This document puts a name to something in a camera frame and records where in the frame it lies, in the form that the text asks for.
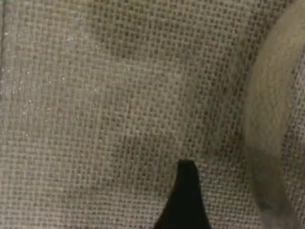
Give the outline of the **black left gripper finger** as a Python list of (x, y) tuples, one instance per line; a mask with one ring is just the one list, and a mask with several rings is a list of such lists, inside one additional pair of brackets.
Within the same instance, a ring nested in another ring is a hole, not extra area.
[(194, 161), (178, 160), (174, 185), (155, 229), (210, 229), (199, 171)]

